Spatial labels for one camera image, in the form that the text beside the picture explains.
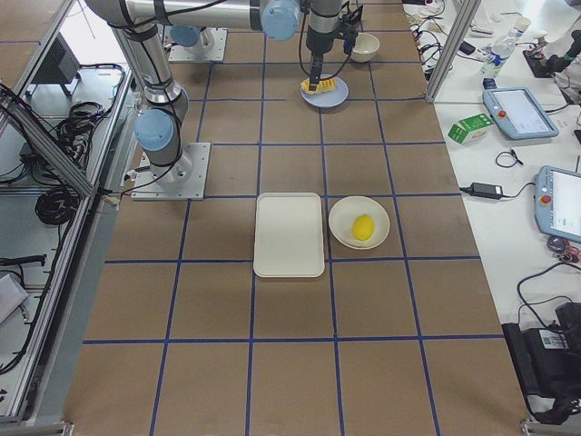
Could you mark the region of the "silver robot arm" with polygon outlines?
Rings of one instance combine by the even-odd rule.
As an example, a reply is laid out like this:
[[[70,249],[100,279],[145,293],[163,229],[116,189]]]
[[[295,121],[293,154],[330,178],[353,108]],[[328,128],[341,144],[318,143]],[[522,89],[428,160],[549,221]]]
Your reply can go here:
[[[206,26],[174,25],[170,29],[170,36],[182,47],[193,48],[199,45],[202,49],[209,50],[215,44],[212,30]]]
[[[133,198],[328,191],[324,109],[301,83],[336,74],[355,34],[339,1],[92,1],[141,88]]]

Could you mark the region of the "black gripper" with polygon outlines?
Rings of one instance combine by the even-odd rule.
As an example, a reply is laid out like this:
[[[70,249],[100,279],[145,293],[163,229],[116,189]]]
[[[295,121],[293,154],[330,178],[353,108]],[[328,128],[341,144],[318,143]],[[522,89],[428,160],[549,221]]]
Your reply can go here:
[[[306,46],[310,50],[309,86],[311,93],[320,92],[320,75],[323,56],[328,53],[335,40],[343,41],[343,53],[351,56],[358,35],[357,22],[347,17],[310,17]]]

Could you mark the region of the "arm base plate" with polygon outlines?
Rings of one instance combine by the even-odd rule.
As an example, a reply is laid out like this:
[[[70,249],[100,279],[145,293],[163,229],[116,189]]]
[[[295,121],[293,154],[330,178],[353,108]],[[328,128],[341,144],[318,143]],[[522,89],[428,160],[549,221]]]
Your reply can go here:
[[[210,161],[210,143],[182,143],[179,160],[170,167],[151,162],[151,152],[143,151],[142,164],[130,195],[135,201],[202,200]]]
[[[202,49],[199,45],[189,48],[177,45],[172,40],[169,61],[171,63],[220,63],[223,61],[225,45],[227,41],[227,30],[225,28],[208,27],[212,30],[215,44],[209,50]]]

